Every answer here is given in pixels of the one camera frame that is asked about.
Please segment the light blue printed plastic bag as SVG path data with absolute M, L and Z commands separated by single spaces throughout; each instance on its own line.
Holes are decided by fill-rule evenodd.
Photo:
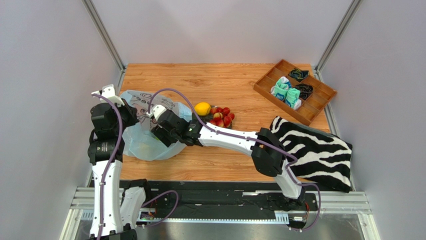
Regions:
M 122 134 L 125 142 L 123 153 L 144 161 L 167 160 L 178 155 L 186 145 L 176 142 L 166 146 L 151 133 L 157 122 L 147 115 L 148 104 L 152 107 L 162 105 L 186 121 L 192 119 L 192 111 L 181 102 L 172 101 L 161 94 L 152 99 L 152 95 L 150 92 L 137 90 L 126 90 L 121 93 L 120 97 L 136 109 L 138 119 L 136 125 L 127 127 Z

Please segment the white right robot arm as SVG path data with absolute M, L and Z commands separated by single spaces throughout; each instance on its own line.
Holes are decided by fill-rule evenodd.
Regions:
M 218 147 L 242 153 L 252 158 L 259 173 L 275 180 L 286 198 L 304 200 L 305 190 L 290 169 L 289 159 L 294 156 L 284 150 L 269 129 L 238 131 L 200 119 L 186 121 L 161 105 L 156 105 L 147 116 L 156 121 L 157 126 L 151 132 L 165 146 L 179 142 L 186 146 Z

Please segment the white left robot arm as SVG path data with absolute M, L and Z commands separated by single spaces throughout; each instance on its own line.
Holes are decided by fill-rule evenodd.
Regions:
M 119 183 L 125 146 L 122 133 L 138 122 L 137 110 L 124 100 L 115 107 L 100 103 L 90 113 L 94 129 L 87 153 L 94 177 L 94 215 L 89 239 L 135 240 L 139 209 L 146 200 L 147 180 L 129 182 L 122 199 Z

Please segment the yellow lemon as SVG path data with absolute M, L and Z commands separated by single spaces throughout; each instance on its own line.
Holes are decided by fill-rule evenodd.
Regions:
M 199 102 L 194 106 L 194 110 L 199 116 L 207 116 L 211 109 L 211 105 L 207 102 Z

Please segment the teal white sock left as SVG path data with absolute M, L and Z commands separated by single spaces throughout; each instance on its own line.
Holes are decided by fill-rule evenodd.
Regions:
M 289 79 L 286 76 L 282 76 L 275 83 L 274 86 L 271 87 L 270 93 L 280 101 L 284 101 L 287 97 L 288 91 L 292 88 L 292 85 Z

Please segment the teal white sock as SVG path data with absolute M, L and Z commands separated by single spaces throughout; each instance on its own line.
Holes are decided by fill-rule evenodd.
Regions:
M 284 103 L 291 107 L 293 110 L 297 110 L 301 105 L 302 101 L 299 98 L 300 91 L 296 88 L 291 88 L 287 91 L 286 98 L 284 100 Z
M 287 97 L 288 91 L 292 88 L 292 85 L 289 79 L 286 76 L 282 76 L 275 83 L 274 86 L 271 87 L 270 93 L 280 101 L 284 101 Z

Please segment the brown wooden divider tray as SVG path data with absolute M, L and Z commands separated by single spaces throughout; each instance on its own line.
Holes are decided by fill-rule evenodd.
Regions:
M 282 59 L 253 89 L 300 123 L 309 126 L 337 91 L 294 64 Z

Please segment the teal white sock right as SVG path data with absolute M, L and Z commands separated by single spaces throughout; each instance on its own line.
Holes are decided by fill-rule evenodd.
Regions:
M 286 98 L 284 100 L 284 103 L 291 107 L 293 110 L 297 110 L 301 105 L 302 101 L 299 98 L 300 91 L 296 88 L 291 88 L 287 91 Z

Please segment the dark patterned rolled sock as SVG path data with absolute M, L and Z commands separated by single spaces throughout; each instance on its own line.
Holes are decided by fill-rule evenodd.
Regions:
M 294 68 L 289 72 L 289 76 L 295 79 L 297 82 L 301 83 L 309 76 L 308 70 L 301 70 L 299 68 Z

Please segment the black rolled sock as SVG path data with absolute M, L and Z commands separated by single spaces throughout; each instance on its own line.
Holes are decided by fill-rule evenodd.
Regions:
M 314 92 L 314 87 L 310 84 L 298 84 L 295 86 L 300 91 L 299 98 L 306 101 Z

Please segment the zebra striped cloth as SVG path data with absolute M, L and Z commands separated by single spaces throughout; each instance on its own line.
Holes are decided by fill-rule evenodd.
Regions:
M 343 193 L 352 190 L 353 145 L 338 136 L 276 116 L 269 127 L 284 150 L 298 159 L 291 165 L 296 177 Z

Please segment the left corner aluminium post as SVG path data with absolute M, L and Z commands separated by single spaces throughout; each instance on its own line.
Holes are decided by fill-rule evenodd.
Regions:
M 120 54 L 117 48 L 115 47 L 113 40 L 111 39 L 94 2 L 92 0 L 82 0 L 82 3 L 84 4 L 90 18 L 92 19 L 117 68 L 121 73 L 123 73 L 126 70 L 126 65 L 120 57 Z

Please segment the corner aluminium post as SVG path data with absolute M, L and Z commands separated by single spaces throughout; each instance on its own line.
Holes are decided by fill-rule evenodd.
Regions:
M 117 48 L 115 47 L 113 40 L 111 39 L 94 2 L 92 0 L 82 0 L 82 3 L 84 4 L 90 18 L 92 19 L 117 68 L 121 73 L 123 73 L 126 70 L 126 65 L 120 57 L 120 54 Z
M 339 40 L 342 38 L 346 29 L 348 28 L 350 22 L 356 15 L 360 5 L 363 3 L 363 0 L 352 0 L 345 14 L 343 15 L 339 25 L 337 26 L 334 34 L 332 35 L 327 47 L 325 48 L 323 54 L 321 55 L 318 63 L 315 66 L 315 71 L 320 72 L 327 64 L 327 61 L 331 57 L 335 47 L 339 43 Z

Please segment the right corner aluminium post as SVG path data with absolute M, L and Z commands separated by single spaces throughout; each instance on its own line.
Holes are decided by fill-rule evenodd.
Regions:
M 363 3 L 363 0 L 352 0 L 345 14 L 343 15 L 339 25 L 337 26 L 334 34 L 332 35 L 327 47 L 325 48 L 323 54 L 321 55 L 318 63 L 315 66 L 315 71 L 320 72 L 327 64 L 327 61 L 331 57 L 335 47 L 339 43 L 339 40 L 342 38 L 346 29 L 348 28 L 350 22 L 356 15 L 360 5 Z

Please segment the aluminium frame rail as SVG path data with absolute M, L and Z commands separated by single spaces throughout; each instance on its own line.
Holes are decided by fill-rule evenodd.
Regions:
M 141 240 L 378 240 L 367 195 L 306 188 L 290 206 L 272 182 L 152 181 Z

